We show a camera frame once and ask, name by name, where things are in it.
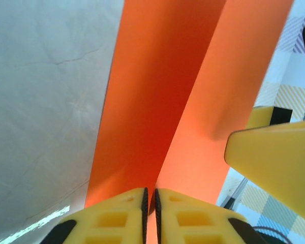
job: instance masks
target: plaid fabric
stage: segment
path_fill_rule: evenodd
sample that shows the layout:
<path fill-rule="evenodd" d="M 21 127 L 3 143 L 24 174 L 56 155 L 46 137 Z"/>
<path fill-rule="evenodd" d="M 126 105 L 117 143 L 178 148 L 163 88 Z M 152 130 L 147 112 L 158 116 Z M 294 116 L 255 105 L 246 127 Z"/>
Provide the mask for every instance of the plaid fabric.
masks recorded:
<path fill-rule="evenodd" d="M 291 122 L 305 116 L 305 53 L 301 38 L 304 25 L 305 0 L 295 0 L 255 102 L 255 106 L 293 109 Z M 242 175 L 230 169 L 218 205 L 235 191 L 242 179 Z M 305 220 L 252 182 L 247 184 L 234 209 L 252 226 L 276 229 L 293 243 L 305 244 Z M 279 237 L 270 231 L 264 233 Z"/>

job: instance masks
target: yellow plastic part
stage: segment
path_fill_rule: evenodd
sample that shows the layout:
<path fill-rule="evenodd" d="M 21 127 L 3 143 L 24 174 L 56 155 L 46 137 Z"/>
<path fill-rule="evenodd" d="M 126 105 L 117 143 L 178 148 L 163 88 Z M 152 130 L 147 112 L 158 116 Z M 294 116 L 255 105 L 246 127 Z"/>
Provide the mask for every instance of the yellow plastic part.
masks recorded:
<path fill-rule="evenodd" d="M 234 132 L 225 161 L 305 218 L 305 121 Z"/>
<path fill-rule="evenodd" d="M 273 107 L 253 108 L 246 129 L 269 126 L 272 117 Z"/>
<path fill-rule="evenodd" d="M 133 189 L 64 218 L 77 224 L 63 244 L 142 244 L 143 195 Z"/>
<path fill-rule="evenodd" d="M 172 190 L 158 192 L 162 244 L 245 244 L 228 222 L 246 221 L 240 214 Z"/>

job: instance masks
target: orange panel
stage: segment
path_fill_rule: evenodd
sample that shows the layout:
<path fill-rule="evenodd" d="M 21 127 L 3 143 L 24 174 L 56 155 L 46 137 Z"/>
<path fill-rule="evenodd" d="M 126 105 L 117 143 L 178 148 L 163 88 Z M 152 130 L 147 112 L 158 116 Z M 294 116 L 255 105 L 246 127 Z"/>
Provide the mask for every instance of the orange panel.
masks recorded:
<path fill-rule="evenodd" d="M 152 194 L 224 2 L 125 2 L 86 206 Z"/>
<path fill-rule="evenodd" d="M 293 0 L 228 0 L 157 186 L 215 203 L 226 140 L 248 121 Z"/>

